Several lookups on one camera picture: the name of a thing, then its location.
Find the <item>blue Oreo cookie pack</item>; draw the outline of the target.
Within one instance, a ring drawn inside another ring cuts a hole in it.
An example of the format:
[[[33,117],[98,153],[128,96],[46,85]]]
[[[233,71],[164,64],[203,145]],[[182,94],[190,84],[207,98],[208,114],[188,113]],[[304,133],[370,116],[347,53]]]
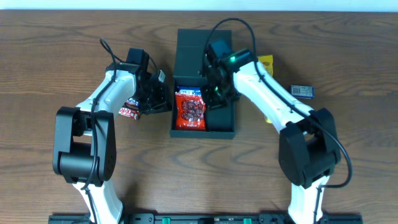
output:
[[[176,93],[183,95],[201,96],[200,87],[195,86],[178,86]]]

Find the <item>yellow snack bag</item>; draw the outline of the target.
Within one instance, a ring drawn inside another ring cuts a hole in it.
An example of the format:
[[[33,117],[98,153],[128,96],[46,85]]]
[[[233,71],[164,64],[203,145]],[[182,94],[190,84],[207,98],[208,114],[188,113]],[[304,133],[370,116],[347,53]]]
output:
[[[268,74],[270,76],[273,76],[274,75],[273,55],[261,55],[261,56],[258,56],[258,60],[263,64],[263,66],[265,67]]]

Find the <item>red snack bag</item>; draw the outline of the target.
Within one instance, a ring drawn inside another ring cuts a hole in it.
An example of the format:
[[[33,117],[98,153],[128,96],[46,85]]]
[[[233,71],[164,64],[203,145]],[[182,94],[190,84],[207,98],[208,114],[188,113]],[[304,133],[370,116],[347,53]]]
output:
[[[177,119],[175,129],[205,131],[206,105],[200,95],[175,94]]]

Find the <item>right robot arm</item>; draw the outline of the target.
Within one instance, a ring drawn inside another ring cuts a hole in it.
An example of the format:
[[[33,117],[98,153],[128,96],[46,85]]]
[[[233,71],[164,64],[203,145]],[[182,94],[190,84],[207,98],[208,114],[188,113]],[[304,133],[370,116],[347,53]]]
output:
[[[279,165],[292,184],[288,214],[294,223],[319,222],[323,191],[344,150],[333,115],[292,96],[248,49],[207,47],[201,72],[207,79],[202,94],[209,108],[244,95],[271,120],[279,134]]]

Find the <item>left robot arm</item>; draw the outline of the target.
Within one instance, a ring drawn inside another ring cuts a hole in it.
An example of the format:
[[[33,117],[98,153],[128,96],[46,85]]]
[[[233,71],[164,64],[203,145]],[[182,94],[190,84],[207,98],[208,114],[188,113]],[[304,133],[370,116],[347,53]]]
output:
[[[97,89],[75,107],[61,107],[55,118],[53,171],[82,195],[90,213],[79,222],[119,223],[124,205],[112,175],[116,165],[114,120],[133,99],[145,114],[170,110],[165,73],[149,73],[142,62],[111,63]]]

